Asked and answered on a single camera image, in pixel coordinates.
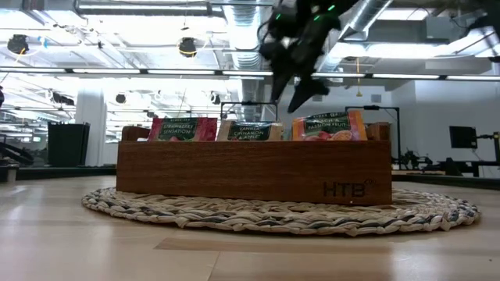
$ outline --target white column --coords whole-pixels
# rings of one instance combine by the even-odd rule
[[[103,88],[95,80],[83,80],[78,91],[75,123],[90,123],[85,165],[102,166],[106,138],[107,106]]]

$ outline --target black speaker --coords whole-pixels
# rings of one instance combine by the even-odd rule
[[[53,167],[85,165],[90,124],[48,124],[48,164]]]

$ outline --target computer monitor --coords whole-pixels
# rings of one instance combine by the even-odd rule
[[[452,148],[477,148],[476,128],[466,126],[450,126]]]

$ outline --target htb logo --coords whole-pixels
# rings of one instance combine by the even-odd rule
[[[375,185],[373,180],[365,180],[362,183],[328,183],[323,182],[323,196],[332,197],[365,197],[366,188]]]

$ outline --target black equipment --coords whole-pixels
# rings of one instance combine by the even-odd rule
[[[9,157],[23,165],[33,165],[34,162],[33,156],[27,151],[2,142],[0,142],[0,154],[2,157]]]
[[[48,164],[53,167],[85,165],[89,124],[48,124]]]
[[[341,28],[338,16],[355,3],[357,0],[297,0],[294,7],[280,2],[274,8],[267,21],[267,32],[274,41],[264,43],[265,36],[259,48],[259,53],[270,61],[273,70],[271,102],[278,101],[294,75],[300,77],[300,82],[288,106],[289,113],[315,94],[328,94],[329,89],[323,81],[314,80],[311,74],[316,71],[316,60],[323,55],[323,44],[330,30]],[[284,37],[292,39],[287,48],[281,44]]]
[[[467,126],[450,126],[452,148],[477,149],[476,128]]]
[[[20,34],[14,35],[11,39],[9,39],[7,48],[9,51],[17,55],[20,55],[21,53],[25,54],[26,52],[30,51],[27,43],[27,36]]]
[[[472,173],[474,177],[479,176],[479,167],[481,166],[500,166],[500,133],[493,132],[491,135],[476,136],[476,129],[466,126],[450,126],[450,139],[452,148],[469,148],[477,149],[477,140],[490,139],[493,140],[495,147],[495,161],[453,161],[453,169],[458,169],[461,173]],[[448,171],[449,160],[447,162],[439,162],[441,169],[444,167]]]
[[[432,160],[430,160],[430,158],[427,156],[417,156],[410,150],[402,156],[401,162],[406,169],[409,169],[408,164],[411,164],[411,170],[420,170],[420,164],[426,164],[427,166],[432,165]]]
[[[195,39],[191,37],[182,38],[179,44],[179,53],[186,58],[192,58],[196,56],[196,46]]]

